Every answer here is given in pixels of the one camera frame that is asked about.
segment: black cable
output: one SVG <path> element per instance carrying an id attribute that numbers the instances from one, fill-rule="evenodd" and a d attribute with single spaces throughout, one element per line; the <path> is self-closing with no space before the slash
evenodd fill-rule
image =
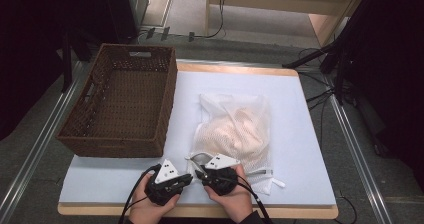
<path id="1" fill-rule="evenodd" d="M 138 201 L 135 201 L 135 202 L 131 203 L 131 205 L 129 205 L 129 206 L 127 207 L 127 211 L 128 211 L 128 209 L 130 209 L 132 206 L 134 206 L 135 204 L 137 204 L 137 203 L 139 203 L 139 202 L 141 202 L 141 201 L 146 200 L 146 198 L 148 198 L 148 197 L 149 197 L 149 196 L 145 196 L 144 198 L 141 198 L 140 200 L 138 200 Z"/>
<path id="2" fill-rule="evenodd" d="M 321 51 L 321 49 L 318 49 L 318 48 L 305 48 L 305 49 L 303 49 L 303 50 L 301 50 L 299 53 L 297 53 L 297 59 L 298 60 L 300 60 L 301 59 L 301 54 L 304 52 L 304 51 L 309 51 L 309 50 L 314 50 L 314 51 Z M 318 59 L 318 61 L 319 61 L 319 63 L 320 64 L 322 64 L 322 61 L 321 61 L 321 59 L 319 59 L 320 57 L 317 57 L 317 59 Z"/>
<path id="3" fill-rule="evenodd" d="M 324 97 L 322 97 L 317 103 L 315 103 L 313 106 L 309 107 L 309 111 L 312 111 L 315 107 L 319 106 L 320 104 L 324 103 L 327 101 L 328 98 L 330 98 L 331 95 L 333 95 L 333 93 L 328 93 L 326 94 Z"/>
<path id="4" fill-rule="evenodd" d="M 216 31 L 214 34 L 209 35 L 209 36 L 193 36 L 194 38 L 204 38 L 204 39 L 208 39 L 208 38 L 212 38 L 215 37 L 219 32 L 221 32 L 223 26 L 224 26 L 224 5 L 225 5 L 225 0 L 219 0 L 219 11 L 221 14 L 221 25 L 218 29 L 218 31 Z M 187 35 L 178 35 L 178 34 L 168 34 L 168 36 L 175 36 L 175 37 L 189 37 Z"/>
<path id="5" fill-rule="evenodd" d="M 311 102 L 311 101 L 313 101 L 315 99 L 318 99 L 318 98 L 320 98 L 322 96 L 325 96 L 326 94 L 333 94 L 333 92 L 334 92 L 334 89 L 328 89 L 328 90 L 324 91 L 323 93 L 321 93 L 321 94 L 319 94 L 317 96 L 310 97 L 310 98 L 306 99 L 306 102 Z"/>
<path id="6" fill-rule="evenodd" d="M 216 178 L 219 180 L 223 180 L 223 181 L 228 181 L 231 183 L 236 183 L 237 185 L 243 187 L 244 189 L 246 189 L 248 192 L 250 192 L 250 194 L 252 194 L 253 198 L 255 198 L 256 203 L 258 204 L 259 208 L 261 209 L 261 212 L 264 216 L 265 222 L 267 224 L 272 224 L 271 218 L 269 218 L 268 212 L 265 209 L 264 204 L 262 203 L 261 199 L 259 199 L 258 195 L 256 195 L 256 193 L 253 191 L 253 189 L 250 187 L 249 184 L 244 185 L 243 183 L 240 183 L 238 181 L 234 181 L 233 179 L 229 179 L 229 178 L 224 178 L 224 177 L 213 177 L 213 176 L 209 176 L 210 178 Z"/>
<path id="7" fill-rule="evenodd" d="M 321 120 L 320 120 L 320 122 L 321 122 L 321 124 L 320 124 L 320 126 L 321 126 L 321 128 L 320 128 L 320 142 L 319 142 L 319 149 L 320 150 L 322 150 L 322 136 L 323 136 L 323 119 L 324 119 L 324 108 L 325 108 L 325 104 L 327 103 L 327 101 L 328 101 L 328 99 L 330 98 L 330 96 L 328 96 L 325 100 L 324 100 L 324 103 L 322 104 L 322 109 L 321 109 Z"/>
<path id="8" fill-rule="evenodd" d="M 308 54 L 305 58 L 307 58 L 308 60 L 305 60 L 305 62 L 301 63 L 301 64 L 297 64 L 297 62 L 299 62 L 300 60 L 302 60 L 302 58 L 300 58 L 300 54 L 306 50 L 315 50 L 314 52 L 312 52 L 311 54 Z M 303 50 L 301 50 L 300 52 L 297 53 L 297 57 L 298 60 L 289 63 L 289 64 L 282 64 L 281 67 L 282 68 L 289 68 L 289 69 L 294 69 L 299 67 L 300 65 L 306 65 L 309 66 L 307 63 L 319 58 L 320 56 L 327 54 L 327 52 L 323 51 L 323 49 L 318 49 L 318 48 L 305 48 Z"/>
<path id="9" fill-rule="evenodd" d="M 356 208 L 355 208 L 355 206 L 352 204 L 352 202 L 349 200 L 349 199 L 347 199 L 347 197 L 345 197 L 345 196 L 340 196 L 339 198 L 341 198 L 341 199 L 344 199 L 351 207 L 352 207 L 352 210 L 353 210 L 353 214 L 354 214 L 354 219 L 353 219 L 353 221 L 350 223 L 350 224 L 355 224 L 356 223 L 356 221 L 358 220 L 358 213 L 357 213 L 357 211 L 356 211 Z M 343 224 L 341 221 L 339 221 L 339 220 L 337 220 L 337 219 L 333 219 L 335 222 L 337 222 L 337 223 L 339 223 L 339 224 Z"/>
<path id="10" fill-rule="evenodd" d="M 128 196 L 127 202 L 126 202 L 126 203 L 125 203 L 125 205 L 124 205 L 124 208 L 123 208 L 123 210 L 122 210 L 121 217 L 119 218 L 119 222 L 118 222 L 119 224 L 123 224 L 123 223 L 124 223 L 125 213 L 128 211 L 128 209 L 130 208 L 130 206 L 132 206 L 133 204 L 135 204 L 135 203 L 133 203 L 133 204 L 131 204 L 131 205 L 130 205 L 129 203 L 130 203 L 130 201 L 131 201 L 132 196 L 134 195 L 135 190 L 137 189 L 138 185 L 140 184 L 141 180 L 142 180 L 142 179 L 146 176 L 146 174 L 147 174 L 148 172 L 150 172 L 150 171 L 152 171 L 152 170 L 157 169 L 157 168 L 158 168 L 158 165 L 156 165 L 156 166 L 152 166 L 152 167 L 148 168 L 148 169 L 147 169 L 145 172 L 143 172 L 143 173 L 141 174 L 141 176 L 138 178 L 138 180 L 137 180 L 137 182 L 135 183 L 135 185 L 134 185 L 133 189 L 131 190 L 130 195 Z"/>
<path id="11" fill-rule="evenodd" d="M 243 177 L 237 175 L 237 177 L 239 177 L 240 179 L 242 179 L 250 188 L 252 188 L 252 186 L 250 186 L 249 182 L 246 181 L 246 179 L 244 179 Z"/>
<path id="12" fill-rule="evenodd" d="M 311 75 L 309 75 L 309 74 L 306 74 L 306 73 L 303 73 L 303 72 L 299 72 L 299 74 L 300 74 L 300 75 L 307 76 L 307 77 L 309 77 L 309 78 L 311 78 L 311 79 L 313 79 L 313 80 L 315 80 L 315 81 L 317 81 L 317 82 L 319 82 L 319 83 L 321 83 L 321 84 L 324 84 L 324 85 L 325 85 L 325 86 L 327 86 L 327 87 L 331 87 L 328 83 L 325 83 L 324 81 L 321 81 L 321 80 L 319 80 L 318 78 L 313 77 L 313 76 L 311 76 Z"/>

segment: plastic bag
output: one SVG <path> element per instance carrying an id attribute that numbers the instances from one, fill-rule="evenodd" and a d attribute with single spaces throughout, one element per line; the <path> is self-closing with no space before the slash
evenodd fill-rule
<path id="1" fill-rule="evenodd" d="M 264 96 L 202 94 L 191 157 L 219 153 L 240 160 L 255 192 L 269 194 L 273 182 L 269 152 L 270 114 Z M 194 174 L 193 167 L 188 172 Z"/>

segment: metal frame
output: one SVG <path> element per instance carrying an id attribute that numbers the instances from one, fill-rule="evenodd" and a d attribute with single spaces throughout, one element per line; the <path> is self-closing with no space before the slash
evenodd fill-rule
<path id="1" fill-rule="evenodd" d="M 327 75 L 323 75 L 324 81 L 329 85 L 333 86 L 331 78 Z M 361 147 L 359 146 L 355 132 L 350 125 L 349 119 L 342 105 L 339 104 L 336 97 L 331 96 L 331 103 L 333 105 L 334 112 L 336 113 L 337 119 L 339 120 L 343 134 L 346 138 L 350 153 L 352 154 L 353 161 L 355 162 L 356 169 L 358 170 L 359 177 L 367 193 L 368 200 L 370 201 L 371 207 L 374 211 L 375 217 L 378 223 L 391 224 L 393 223 L 390 217 L 389 211 L 385 204 L 384 198 L 380 193 L 377 183 L 374 180 L 372 172 L 368 167 L 367 161 L 362 154 Z"/>
<path id="2" fill-rule="evenodd" d="M 21 199 L 32 175 L 35 172 L 35 169 L 37 168 L 38 163 L 44 154 L 44 151 L 50 142 L 53 133 L 56 130 L 57 125 L 62 119 L 61 117 L 75 92 L 76 83 L 79 82 L 79 79 L 82 76 L 81 73 L 86 68 L 87 65 L 84 65 L 81 62 L 76 63 L 73 73 L 73 76 L 76 77 L 75 81 L 72 83 L 67 92 L 60 95 L 55 107 L 53 108 L 53 111 L 44 124 L 40 135 L 38 136 L 31 151 L 25 159 L 24 164 L 22 165 L 15 179 L 10 184 L 6 195 L 2 200 L 0 206 L 0 224 L 6 224 L 9 222 L 16 206 L 18 205 L 19 200 Z"/>

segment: hand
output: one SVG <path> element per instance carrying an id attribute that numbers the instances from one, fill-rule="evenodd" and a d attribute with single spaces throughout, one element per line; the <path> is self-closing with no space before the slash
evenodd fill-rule
<path id="1" fill-rule="evenodd" d="M 146 174 L 146 176 L 143 177 L 134 192 L 132 202 L 136 202 L 146 197 L 144 189 L 146 188 L 147 182 L 151 176 L 151 174 Z M 179 198 L 180 195 L 173 196 L 165 204 L 165 206 L 159 206 L 155 203 L 152 203 L 149 198 L 146 198 L 145 200 L 140 201 L 131 207 L 129 219 L 134 224 L 156 224 L 160 221 L 162 216 L 165 215 L 165 213 L 169 212 L 175 207 Z"/>
<path id="2" fill-rule="evenodd" d="M 246 180 L 246 174 L 244 174 L 242 165 L 237 165 L 235 167 L 235 171 L 238 176 Z M 247 185 L 247 183 L 245 183 L 241 178 L 238 179 L 239 182 Z M 239 185 L 237 185 L 232 192 L 224 196 L 219 196 L 208 186 L 205 186 L 204 188 L 208 193 L 209 198 L 219 203 L 231 220 L 236 223 L 240 223 L 253 212 L 250 192 Z"/>

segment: wicker basket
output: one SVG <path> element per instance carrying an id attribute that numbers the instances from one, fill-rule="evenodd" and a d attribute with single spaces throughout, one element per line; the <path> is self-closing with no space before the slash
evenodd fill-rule
<path id="1" fill-rule="evenodd" d="M 172 47 L 103 44 L 57 139 L 78 156 L 162 156 L 176 78 Z"/>

